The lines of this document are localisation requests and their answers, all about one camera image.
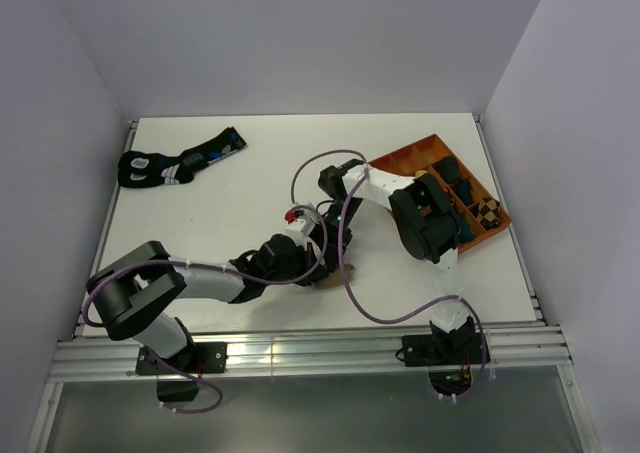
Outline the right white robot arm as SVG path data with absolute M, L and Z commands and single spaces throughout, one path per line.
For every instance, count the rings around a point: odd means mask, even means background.
M 432 341 L 435 356 L 446 363 L 457 361 L 468 347 L 463 333 L 472 333 L 476 321 L 472 319 L 471 306 L 462 298 L 458 275 L 461 223 L 438 180 L 430 173 L 401 176 L 373 168 L 361 160 L 350 160 L 322 170 L 318 186 L 341 207 L 337 261 L 356 309 L 382 325 L 399 324 L 430 309 L 430 326 L 437 334 Z M 363 200 L 391 211 L 402 245 L 411 257 L 424 262 L 438 294 L 436 299 L 396 319 L 380 319 L 366 312 L 349 285 L 344 263 L 346 227 Z

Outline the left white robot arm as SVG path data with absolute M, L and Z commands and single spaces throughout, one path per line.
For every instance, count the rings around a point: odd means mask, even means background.
M 111 340 L 134 339 L 170 371 L 183 372 L 194 362 L 195 346 L 182 321 L 165 313 L 176 298 L 242 304 L 268 286 L 305 286 L 327 276 L 326 249 L 326 240 L 296 242 L 275 234 L 227 263 L 189 264 L 170 256 L 161 242 L 149 241 L 88 280 L 83 315 L 94 306 Z

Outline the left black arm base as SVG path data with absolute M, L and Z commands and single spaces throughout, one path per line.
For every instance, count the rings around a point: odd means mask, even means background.
M 156 397 L 161 405 L 181 414 L 198 414 L 219 407 L 222 390 L 206 374 L 222 374 L 227 361 L 225 342 L 196 342 L 171 358 L 162 359 L 149 347 L 141 347 L 135 366 L 140 377 L 156 377 Z M 199 393 L 214 393 L 217 398 L 208 407 L 187 407 Z

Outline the brown sock red stripes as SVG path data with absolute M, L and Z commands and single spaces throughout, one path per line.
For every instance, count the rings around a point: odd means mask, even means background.
M 342 288 L 344 282 L 350 283 L 353 280 L 355 267 L 347 263 L 344 267 L 346 276 L 342 275 L 340 268 L 337 268 L 334 272 L 330 273 L 326 278 L 319 280 L 313 284 L 313 288 L 316 290 L 329 290 L 334 288 Z

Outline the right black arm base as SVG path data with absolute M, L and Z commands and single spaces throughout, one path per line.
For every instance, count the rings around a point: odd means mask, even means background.
M 455 404 L 470 393 L 491 360 L 487 338 L 471 316 L 450 332 L 434 323 L 430 327 L 429 334 L 403 336 L 395 358 L 407 368 L 428 368 L 438 400 Z

